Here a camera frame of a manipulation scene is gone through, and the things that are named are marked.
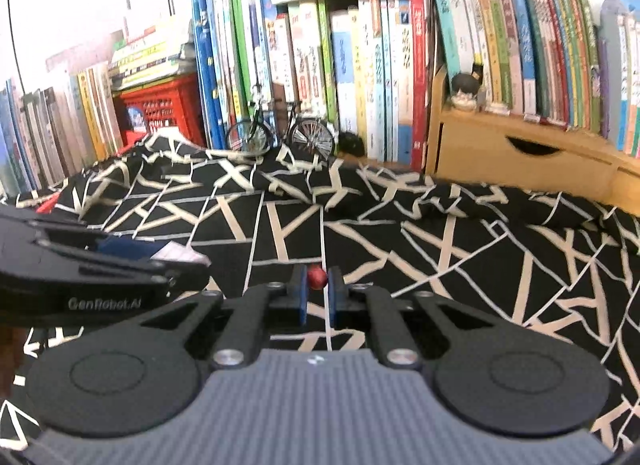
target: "black and white patterned blanket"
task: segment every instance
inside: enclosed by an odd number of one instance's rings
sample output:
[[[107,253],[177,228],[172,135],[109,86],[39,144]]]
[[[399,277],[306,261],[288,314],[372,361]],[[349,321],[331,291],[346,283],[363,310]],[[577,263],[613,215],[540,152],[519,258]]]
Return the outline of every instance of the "black and white patterned blanket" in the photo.
[[[212,260],[209,288],[237,297],[286,281],[293,264],[340,266],[348,283],[377,283],[398,297],[432,290],[571,341],[606,366],[609,401],[593,431],[611,447],[640,437],[640,225],[614,207],[562,193],[434,182],[416,173],[296,160],[285,147],[264,159],[204,151],[150,136],[127,155],[57,188],[8,200],[34,206],[62,189],[54,213],[89,228],[190,244]],[[326,323],[322,292],[308,323],[274,347],[357,349],[364,334]],[[49,333],[50,345],[78,329]],[[14,395],[0,414],[0,445],[38,432],[24,378],[39,347],[33,331]]]

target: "bookshelf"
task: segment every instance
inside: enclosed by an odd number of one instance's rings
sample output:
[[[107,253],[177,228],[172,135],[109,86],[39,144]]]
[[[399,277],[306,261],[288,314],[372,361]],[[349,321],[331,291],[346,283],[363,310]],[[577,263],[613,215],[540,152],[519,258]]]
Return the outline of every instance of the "bookshelf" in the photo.
[[[426,173],[538,191],[565,191],[640,214],[640,159],[584,130],[564,131],[519,116],[454,109],[446,67],[433,81]]]

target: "red ball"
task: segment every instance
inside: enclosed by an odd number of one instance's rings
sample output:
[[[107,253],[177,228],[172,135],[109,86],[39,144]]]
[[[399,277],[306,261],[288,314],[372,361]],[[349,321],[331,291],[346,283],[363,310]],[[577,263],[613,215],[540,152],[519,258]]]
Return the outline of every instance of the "red ball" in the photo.
[[[326,272],[321,267],[310,267],[306,271],[306,280],[309,283],[309,288],[321,290],[327,283]]]

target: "red plastic basket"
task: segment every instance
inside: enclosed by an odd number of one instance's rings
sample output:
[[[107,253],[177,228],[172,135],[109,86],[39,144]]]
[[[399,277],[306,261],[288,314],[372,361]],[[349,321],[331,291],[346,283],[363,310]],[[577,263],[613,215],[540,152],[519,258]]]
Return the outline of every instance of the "red plastic basket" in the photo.
[[[139,113],[144,117],[147,132],[177,126],[185,138],[206,147],[197,74],[124,91],[114,98],[129,116]]]

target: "human hand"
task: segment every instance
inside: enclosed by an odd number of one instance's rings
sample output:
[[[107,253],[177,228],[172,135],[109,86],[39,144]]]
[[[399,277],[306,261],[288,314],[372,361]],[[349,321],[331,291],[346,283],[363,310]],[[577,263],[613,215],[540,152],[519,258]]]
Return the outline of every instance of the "human hand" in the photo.
[[[15,371],[22,363],[27,330],[0,326],[0,397],[7,398],[14,384]]]

